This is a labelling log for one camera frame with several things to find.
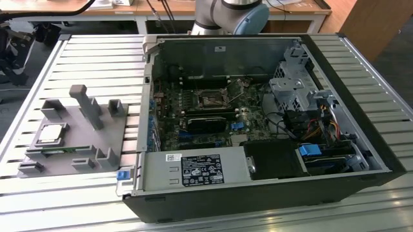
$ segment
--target aluminum extrusion table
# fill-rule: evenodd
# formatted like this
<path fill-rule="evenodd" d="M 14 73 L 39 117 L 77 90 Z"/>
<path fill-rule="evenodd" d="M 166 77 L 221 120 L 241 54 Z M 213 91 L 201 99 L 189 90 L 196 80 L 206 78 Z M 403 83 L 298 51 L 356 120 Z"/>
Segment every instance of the aluminum extrusion table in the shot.
<path fill-rule="evenodd" d="M 142 35 L 78 35 L 61 40 L 0 144 L 0 230 L 8 231 L 405 231 L 413 225 L 413 112 L 347 38 L 313 35 L 363 109 L 408 169 L 384 186 L 339 203 L 174 223 L 145 224 L 115 193 L 117 172 L 16 178 L 45 99 L 75 105 L 69 88 L 130 104 L 122 166 L 134 162 L 143 83 Z"/>

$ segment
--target blue latch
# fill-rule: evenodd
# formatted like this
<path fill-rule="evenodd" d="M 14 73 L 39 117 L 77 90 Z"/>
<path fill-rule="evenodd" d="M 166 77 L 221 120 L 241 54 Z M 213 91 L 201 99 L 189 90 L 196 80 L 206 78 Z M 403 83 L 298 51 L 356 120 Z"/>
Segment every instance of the blue latch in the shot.
<path fill-rule="evenodd" d="M 130 171 L 118 171 L 118 180 L 129 180 L 131 178 L 131 172 Z"/>
<path fill-rule="evenodd" d="M 317 144 L 304 144 L 298 151 L 301 153 L 301 156 L 319 156 L 321 155 L 321 150 Z"/>
<path fill-rule="evenodd" d="M 240 122 L 240 123 L 233 123 L 232 124 L 232 130 L 240 130 L 245 127 L 245 123 Z"/>

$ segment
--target desk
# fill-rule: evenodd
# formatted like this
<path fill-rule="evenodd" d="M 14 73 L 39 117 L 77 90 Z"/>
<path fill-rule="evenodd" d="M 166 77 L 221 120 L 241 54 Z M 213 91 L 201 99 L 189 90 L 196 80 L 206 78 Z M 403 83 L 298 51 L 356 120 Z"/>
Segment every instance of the desk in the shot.
<path fill-rule="evenodd" d="M 6 13 L 20 12 L 70 12 L 81 9 L 86 0 L 0 0 L 0 9 Z M 135 21 L 135 11 L 139 1 L 131 6 L 114 6 L 113 9 L 86 11 L 75 16 L 26 17 L 16 21 Z"/>
<path fill-rule="evenodd" d="M 154 8 L 161 14 L 163 20 L 169 20 L 167 13 L 162 3 L 158 0 L 150 0 Z M 304 0 L 305 6 L 296 4 L 286 5 L 285 9 L 292 12 L 286 14 L 286 20 L 312 21 L 308 29 L 309 33 L 317 33 L 325 17 L 332 10 L 324 10 L 316 4 L 314 0 Z M 67 12 L 78 10 L 86 4 L 86 0 L 0 0 L 0 8 L 6 13 L 19 12 Z M 177 20 L 196 19 L 196 3 L 185 1 L 169 1 L 170 8 Z M 86 11 L 81 15 L 70 17 L 26 17 L 16 18 L 16 21 L 135 21 L 141 34 L 147 34 L 149 20 L 157 20 L 146 0 L 135 0 L 133 6 L 114 6 L 114 9 Z M 284 20 L 284 12 L 270 8 L 270 19 Z"/>
<path fill-rule="evenodd" d="M 167 13 L 163 9 L 162 3 L 158 2 L 158 0 L 150 0 L 153 7 L 158 11 L 162 20 L 169 20 Z M 146 0 L 138 1 L 138 9 L 137 9 L 137 24 L 138 24 L 138 30 L 141 34 L 147 34 L 147 27 L 146 22 L 149 20 L 157 20 L 151 10 L 150 6 L 146 2 Z M 292 13 L 286 13 L 285 20 L 305 20 L 312 21 L 310 27 L 308 29 L 308 33 L 319 33 L 321 25 L 324 23 L 324 20 L 327 16 L 332 13 L 332 10 L 324 10 L 317 5 L 314 0 L 304 0 L 302 6 L 300 7 L 296 4 L 289 4 L 285 6 L 285 10 L 290 11 Z M 170 9 L 174 13 L 175 20 L 196 20 L 196 3 L 194 2 L 186 2 L 186 1 L 169 1 Z M 269 20 L 284 20 L 284 11 L 277 10 L 274 8 L 270 8 L 270 18 Z"/>

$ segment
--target wire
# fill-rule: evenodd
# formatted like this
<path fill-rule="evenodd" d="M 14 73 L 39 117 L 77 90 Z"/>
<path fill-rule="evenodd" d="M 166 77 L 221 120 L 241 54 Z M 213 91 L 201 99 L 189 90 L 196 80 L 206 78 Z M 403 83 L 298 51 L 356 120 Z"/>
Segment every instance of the wire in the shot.
<path fill-rule="evenodd" d="M 316 131 L 313 131 L 302 140 L 306 140 L 309 138 L 312 138 L 314 135 L 317 135 L 317 133 L 321 131 L 320 127 L 317 128 Z"/>
<path fill-rule="evenodd" d="M 277 0 L 277 2 L 282 5 L 282 9 L 278 8 L 278 7 L 276 7 L 276 6 L 270 3 L 269 0 L 266 0 L 266 2 L 269 3 L 269 5 L 270 5 L 273 8 L 276 8 L 277 10 L 281 10 L 281 11 L 284 12 L 284 21 L 282 21 L 282 32 L 284 32 L 284 26 L 285 26 L 285 21 L 286 21 L 286 13 L 292 14 L 293 12 L 285 10 L 285 4 L 284 4 L 280 0 Z"/>
<path fill-rule="evenodd" d="M 310 126 L 312 126 L 312 122 L 317 121 L 317 119 L 312 119 L 308 125 L 308 133 L 310 132 Z"/>
<path fill-rule="evenodd" d="M 150 3 L 150 0 L 147 0 L 147 3 L 149 3 L 149 6 L 150 6 L 150 9 L 151 9 L 151 11 L 153 11 L 153 14 L 154 14 L 155 18 L 158 19 L 158 21 L 159 21 L 159 23 L 161 23 L 161 26 L 163 27 L 163 29 L 166 30 L 166 32 L 167 32 L 167 34 L 169 34 L 169 28 L 167 28 L 166 24 L 163 23 L 162 18 L 161 18 L 161 16 L 159 16 L 159 13 L 158 13 L 158 11 L 155 10 L 155 8 L 153 7 L 153 4 Z"/>
<path fill-rule="evenodd" d="M 173 11 L 170 10 L 170 7 L 169 7 L 169 2 L 166 0 L 161 0 L 161 2 L 163 5 L 163 9 L 166 10 L 167 15 L 169 15 L 169 21 L 170 21 L 170 25 L 173 26 L 174 34 L 177 34 L 175 25 L 174 25 L 175 18 L 173 15 Z"/>
<path fill-rule="evenodd" d="M 10 88 L 10 89 L 0 89 L 0 91 L 14 91 L 14 90 L 31 90 L 30 88 Z"/>
<path fill-rule="evenodd" d="M 281 3 L 281 5 L 282 5 L 282 11 L 284 11 L 282 32 L 284 32 L 284 28 L 285 28 L 285 21 L 286 21 L 285 4 L 284 4 L 280 0 L 277 0 L 277 2 L 280 2 L 280 3 Z"/>
<path fill-rule="evenodd" d="M 270 5 L 273 8 L 276 8 L 277 10 L 281 10 L 281 11 L 284 11 L 285 13 L 292 13 L 290 11 L 286 11 L 286 10 L 285 10 L 285 4 L 284 4 L 280 0 L 277 0 L 277 2 L 280 2 L 281 5 L 284 5 L 284 9 L 276 7 L 276 6 L 270 3 L 269 0 L 266 0 L 266 2 L 268 2 L 269 5 Z"/>
<path fill-rule="evenodd" d="M 269 120 L 269 122 L 270 122 L 277 128 L 280 128 L 280 129 L 290 136 L 292 139 L 300 140 L 300 139 L 297 138 L 297 136 L 293 134 L 292 131 L 289 131 L 285 127 L 282 127 L 282 126 L 281 126 L 278 123 L 276 123 L 272 119 L 269 119 L 269 118 L 266 118 L 266 119 Z"/>
<path fill-rule="evenodd" d="M 336 137 L 340 139 L 340 126 L 335 121 L 331 121 L 331 124 L 335 126 L 336 129 Z"/>
<path fill-rule="evenodd" d="M 90 8 L 94 2 L 95 0 L 91 0 L 90 2 L 86 3 L 86 5 L 79 10 L 73 11 L 73 12 L 24 12 L 24 13 L 14 13 L 14 14 L 3 13 L 0 14 L 0 22 L 8 21 L 14 18 L 22 18 L 22 17 L 75 16 L 83 13 Z"/>

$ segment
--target warning label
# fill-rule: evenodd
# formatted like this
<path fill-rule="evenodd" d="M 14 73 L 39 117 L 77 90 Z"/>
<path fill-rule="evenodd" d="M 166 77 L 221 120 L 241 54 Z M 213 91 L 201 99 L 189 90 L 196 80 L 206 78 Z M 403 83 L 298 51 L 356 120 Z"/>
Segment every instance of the warning label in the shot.
<path fill-rule="evenodd" d="M 225 182 L 220 155 L 182 157 L 181 164 L 185 187 Z"/>

